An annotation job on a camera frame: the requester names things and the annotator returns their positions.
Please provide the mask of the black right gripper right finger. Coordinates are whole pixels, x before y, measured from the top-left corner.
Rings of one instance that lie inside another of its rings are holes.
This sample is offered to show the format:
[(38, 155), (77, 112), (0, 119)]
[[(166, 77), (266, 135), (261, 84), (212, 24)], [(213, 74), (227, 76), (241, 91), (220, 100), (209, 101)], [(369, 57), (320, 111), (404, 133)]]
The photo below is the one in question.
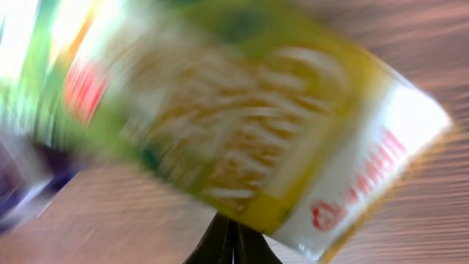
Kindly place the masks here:
[(232, 223), (234, 264), (282, 264), (262, 233), (237, 222)]

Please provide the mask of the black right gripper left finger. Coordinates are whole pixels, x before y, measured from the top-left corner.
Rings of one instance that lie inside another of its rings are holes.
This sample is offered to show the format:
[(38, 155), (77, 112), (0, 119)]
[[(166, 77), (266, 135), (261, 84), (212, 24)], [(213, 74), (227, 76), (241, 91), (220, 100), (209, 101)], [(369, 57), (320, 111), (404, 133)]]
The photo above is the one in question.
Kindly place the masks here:
[(231, 262), (230, 220), (215, 214), (184, 264), (230, 264)]

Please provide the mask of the green tea carton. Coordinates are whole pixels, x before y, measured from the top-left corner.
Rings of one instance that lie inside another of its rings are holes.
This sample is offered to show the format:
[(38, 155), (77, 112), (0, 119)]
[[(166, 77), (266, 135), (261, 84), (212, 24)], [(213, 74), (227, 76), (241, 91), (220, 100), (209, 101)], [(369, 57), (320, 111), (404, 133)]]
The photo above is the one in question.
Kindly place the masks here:
[(1, 127), (128, 158), (328, 263), (452, 126), (285, 1), (3, 1)]

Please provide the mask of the purple snack packet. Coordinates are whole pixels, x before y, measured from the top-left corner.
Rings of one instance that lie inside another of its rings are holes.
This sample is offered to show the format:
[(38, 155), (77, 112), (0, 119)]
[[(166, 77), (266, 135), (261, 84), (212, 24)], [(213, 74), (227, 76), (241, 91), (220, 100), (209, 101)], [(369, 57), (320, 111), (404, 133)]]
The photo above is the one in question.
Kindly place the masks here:
[(39, 216), (80, 171), (68, 152), (1, 136), (1, 234)]

